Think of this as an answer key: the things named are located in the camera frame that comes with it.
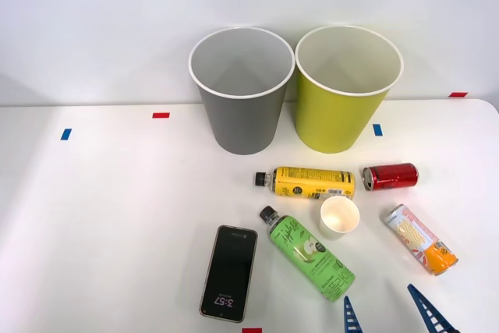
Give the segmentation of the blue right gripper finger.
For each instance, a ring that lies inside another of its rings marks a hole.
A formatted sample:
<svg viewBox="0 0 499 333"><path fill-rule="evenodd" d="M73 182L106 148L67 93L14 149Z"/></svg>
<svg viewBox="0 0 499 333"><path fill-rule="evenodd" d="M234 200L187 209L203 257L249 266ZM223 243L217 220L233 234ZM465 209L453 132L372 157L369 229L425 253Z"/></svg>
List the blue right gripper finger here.
<svg viewBox="0 0 499 333"><path fill-rule="evenodd" d="M356 317L350 299L345 296L343 299L344 312L344 333L362 333L362 328Z"/></svg>
<svg viewBox="0 0 499 333"><path fill-rule="evenodd" d="M429 333L459 333L459 330L413 284L409 284L407 289Z"/></svg>

